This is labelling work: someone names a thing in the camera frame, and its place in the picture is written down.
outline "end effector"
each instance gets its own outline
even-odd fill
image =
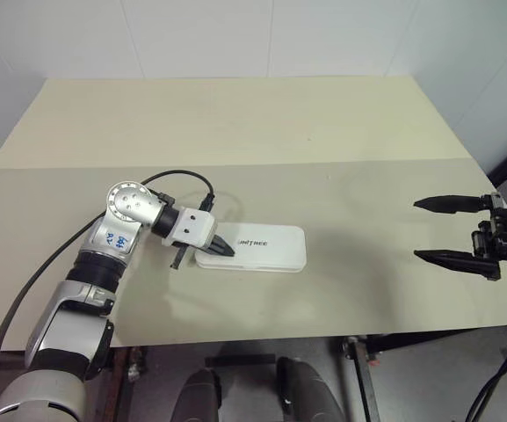
[[[449,270],[480,274],[488,280],[501,278],[499,261],[507,261],[507,207],[499,193],[482,197],[435,196],[418,200],[414,205],[443,214],[489,211],[489,221],[480,222],[478,230],[472,233],[474,254],[450,250],[415,251],[415,254]]]

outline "gray floor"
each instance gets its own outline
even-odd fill
[[[354,366],[331,350],[334,343],[329,338],[300,338],[152,347],[149,372],[134,386],[129,420],[169,420],[186,377],[203,367],[206,357],[274,353],[312,364],[327,380],[349,420],[362,422],[365,418]],[[463,421],[483,383],[502,363],[505,351],[507,330],[493,328],[383,353],[380,363],[372,367],[381,420]],[[274,365],[216,369],[224,397],[221,420],[283,420],[274,394],[274,369]],[[507,376],[482,421],[507,422]]]

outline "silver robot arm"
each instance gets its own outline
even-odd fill
[[[111,188],[105,216],[91,227],[73,268],[27,342],[27,372],[0,396],[1,421],[83,420],[83,382],[105,364],[114,331],[107,316],[143,229],[151,229],[167,245],[233,255],[214,234],[216,222],[210,213],[175,209],[173,203],[168,195],[135,182]]]

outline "black cable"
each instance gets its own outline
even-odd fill
[[[185,174],[187,176],[193,176],[195,178],[198,178],[202,180],[206,186],[208,187],[208,195],[203,199],[202,203],[200,204],[201,207],[204,207],[205,204],[209,206],[209,209],[206,211],[210,211],[212,209],[212,205],[214,204],[214,188],[212,184],[208,181],[207,178],[202,176],[201,174],[198,174],[194,171],[188,171],[188,170],[168,170],[168,171],[162,171],[161,173],[157,173],[154,176],[151,176],[150,178],[146,178],[141,182],[142,185],[147,185],[148,183],[157,180],[159,178],[162,178],[164,176],[169,176],[171,174]],[[17,297],[15,297],[15,300],[9,307],[9,310],[7,311],[7,314],[5,315],[4,320],[1,322],[0,325],[0,352],[1,347],[4,342],[5,334],[7,333],[7,330],[9,329],[9,326],[11,325],[11,321],[13,320],[13,317],[17,313],[17,309],[23,299],[25,299],[26,294],[29,292],[31,287],[33,286],[34,282],[46,271],[46,269],[54,262],[58,256],[62,252],[64,252],[72,243],[74,243],[85,231],[87,231],[93,223],[101,218],[103,215],[105,215],[105,212],[99,214],[95,218],[93,218],[90,222],[85,224],[79,231],[75,233],[70,239],[68,239],[62,246],[60,246],[56,251],[50,255],[50,257],[44,261],[44,264],[42,264],[38,270],[33,274],[33,276],[26,282],[26,284],[21,288],[20,292],[18,292]]]
[[[478,422],[483,412],[485,411],[491,396],[493,396],[496,390],[497,384],[507,374],[507,357],[503,361],[501,367],[497,370],[496,374],[493,375],[482,387],[474,402],[470,406],[470,410],[466,416],[466,422]]]

